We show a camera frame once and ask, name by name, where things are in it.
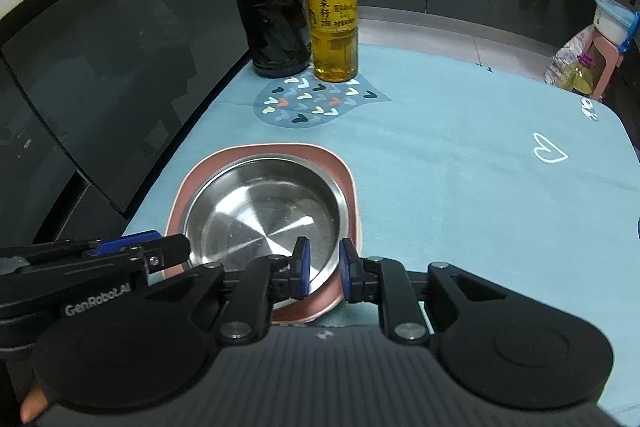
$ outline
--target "bottle cap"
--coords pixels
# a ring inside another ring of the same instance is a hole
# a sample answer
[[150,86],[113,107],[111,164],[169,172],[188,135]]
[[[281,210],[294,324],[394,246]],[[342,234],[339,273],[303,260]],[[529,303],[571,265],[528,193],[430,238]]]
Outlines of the bottle cap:
[[586,54],[578,55],[578,62],[587,68],[593,68],[593,59]]

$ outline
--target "blue tablecloth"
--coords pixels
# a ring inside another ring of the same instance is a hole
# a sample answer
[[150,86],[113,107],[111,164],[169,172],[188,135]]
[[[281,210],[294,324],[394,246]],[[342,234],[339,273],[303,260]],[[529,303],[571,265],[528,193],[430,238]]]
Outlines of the blue tablecloth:
[[[127,233],[162,232],[181,180],[212,152],[324,146],[353,171],[363,256],[394,257],[412,270],[448,261],[592,322],[616,357],[600,404],[637,426],[640,164],[616,115],[514,74],[379,46],[360,47],[349,86],[308,73],[296,80],[268,81],[245,67]],[[371,305],[343,305],[321,319],[376,320]]]

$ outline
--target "bolt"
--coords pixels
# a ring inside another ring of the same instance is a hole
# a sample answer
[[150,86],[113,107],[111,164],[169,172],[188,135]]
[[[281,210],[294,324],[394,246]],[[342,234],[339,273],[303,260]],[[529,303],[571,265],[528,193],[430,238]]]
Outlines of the bolt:
[[220,333],[228,339],[241,339],[251,333],[251,326],[240,321],[227,322],[220,326]]
[[404,322],[395,327],[394,333],[401,339],[414,341],[423,338],[427,333],[427,328],[415,322]]

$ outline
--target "metal bowl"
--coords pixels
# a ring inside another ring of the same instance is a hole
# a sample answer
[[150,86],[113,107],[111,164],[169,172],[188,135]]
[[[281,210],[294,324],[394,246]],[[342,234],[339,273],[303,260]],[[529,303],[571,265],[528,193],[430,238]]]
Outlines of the metal bowl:
[[348,220],[344,195],[326,172],[297,156],[263,154],[207,179],[188,202],[180,230],[191,242],[191,266],[219,261],[228,271],[255,257],[291,255],[298,236],[305,235],[314,292],[337,267]]

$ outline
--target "pink plate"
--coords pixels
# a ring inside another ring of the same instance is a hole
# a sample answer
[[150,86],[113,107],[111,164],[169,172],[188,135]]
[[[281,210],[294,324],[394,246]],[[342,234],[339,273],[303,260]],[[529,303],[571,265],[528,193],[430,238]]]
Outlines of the pink plate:
[[[331,151],[306,143],[262,143],[229,147],[213,153],[198,163],[180,184],[164,235],[180,232],[180,216],[183,214],[191,195],[214,173],[236,160],[256,154],[276,153],[298,156],[324,169],[338,184],[349,211],[349,237],[360,251],[360,218],[353,176],[348,166]],[[182,272],[181,266],[164,270],[164,277]],[[273,321],[278,323],[302,324],[310,322],[334,308],[342,300],[340,274],[334,271],[329,279],[302,301],[296,301],[273,312]]]

